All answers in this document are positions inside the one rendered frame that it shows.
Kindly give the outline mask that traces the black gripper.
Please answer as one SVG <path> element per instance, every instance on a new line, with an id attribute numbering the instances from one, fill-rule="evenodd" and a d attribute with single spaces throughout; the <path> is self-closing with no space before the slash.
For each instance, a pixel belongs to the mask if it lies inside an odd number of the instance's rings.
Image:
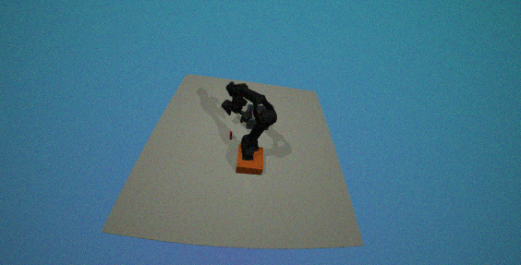
<path id="1" fill-rule="evenodd" d="M 243 103 L 242 103 L 243 104 Z M 239 106 L 235 106 L 232 104 L 231 101 L 229 100 L 225 100 L 224 102 L 222 102 L 221 104 L 221 107 L 230 115 L 231 114 L 231 111 L 234 112 L 235 114 L 241 114 L 241 119 L 240 119 L 240 123 L 242 122 L 245 122 L 247 123 L 248 120 L 252 117 L 252 114 L 249 113 L 248 111 L 246 112 L 243 112 L 242 109 L 242 104 L 239 105 Z"/>

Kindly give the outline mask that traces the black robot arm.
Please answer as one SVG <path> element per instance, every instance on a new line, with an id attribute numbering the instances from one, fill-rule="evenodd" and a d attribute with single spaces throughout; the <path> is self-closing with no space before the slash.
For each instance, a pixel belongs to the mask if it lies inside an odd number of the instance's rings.
<path id="1" fill-rule="evenodd" d="M 277 114 L 273 106 L 266 100 L 266 97 L 249 89 L 247 84 L 235 84 L 234 81 L 230 81 L 225 88 L 229 95 L 232 96 L 233 105 L 239 106 L 243 103 L 242 107 L 246 106 L 247 100 L 251 101 L 254 105 L 253 114 L 256 125 L 252 128 L 251 132 L 244 135 L 241 140 L 242 161 L 252 161 L 254 152 L 259 150 L 257 139 L 266 127 L 276 122 Z M 263 104 L 268 111 L 259 113 L 258 104 Z"/>

